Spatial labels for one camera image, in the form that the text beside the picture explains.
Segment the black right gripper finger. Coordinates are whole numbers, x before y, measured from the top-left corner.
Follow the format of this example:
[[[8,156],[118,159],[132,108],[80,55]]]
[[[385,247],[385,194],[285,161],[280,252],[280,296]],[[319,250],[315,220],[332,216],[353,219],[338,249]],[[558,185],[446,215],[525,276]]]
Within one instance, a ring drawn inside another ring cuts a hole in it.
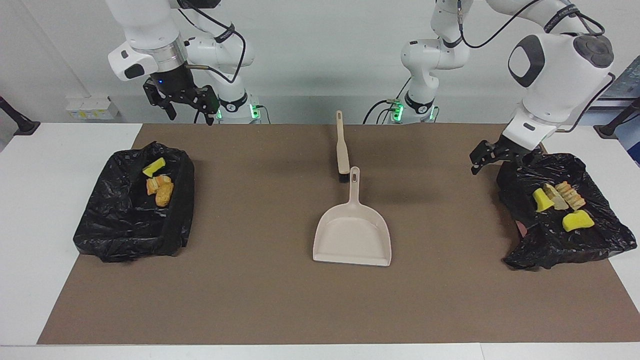
[[[204,86],[195,89],[194,99],[192,100],[192,107],[196,110],[193,123],[198,122],[200,115],[205,118],[205,123],[212,126],[218,118],[218,110],[220,108],[220,101],[212,86]]]
[[[148,102],[154,107],[160,107],[163,109],[170,121],[174,121],[176,118],[176,110],[172,101],[167,96],[162,96],[158,91],[157,86],[153,80],[146,80],[143,84],[144,92],[146,93]]]

